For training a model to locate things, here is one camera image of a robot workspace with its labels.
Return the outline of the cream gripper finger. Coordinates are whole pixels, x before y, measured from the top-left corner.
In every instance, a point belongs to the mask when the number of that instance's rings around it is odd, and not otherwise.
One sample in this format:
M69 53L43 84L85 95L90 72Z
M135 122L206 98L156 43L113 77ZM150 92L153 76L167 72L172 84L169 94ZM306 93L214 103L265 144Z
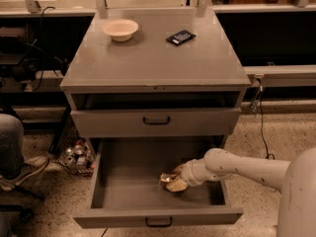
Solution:
M172 193L176 193L186 190L188 186L189 185L181 177L176 177L167 183L166 189Z
M185 164L178 165L172 172L173 175L180 175L185 167Z

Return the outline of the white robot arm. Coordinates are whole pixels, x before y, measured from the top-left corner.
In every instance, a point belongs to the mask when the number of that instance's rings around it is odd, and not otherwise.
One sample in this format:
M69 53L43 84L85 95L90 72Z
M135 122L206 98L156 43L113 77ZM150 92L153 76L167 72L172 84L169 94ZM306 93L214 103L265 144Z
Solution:
M276 236L316 236L316 148L291 161L241 157L212 148L200 159L176 167L160 180L171 192L239 175L281 193Z

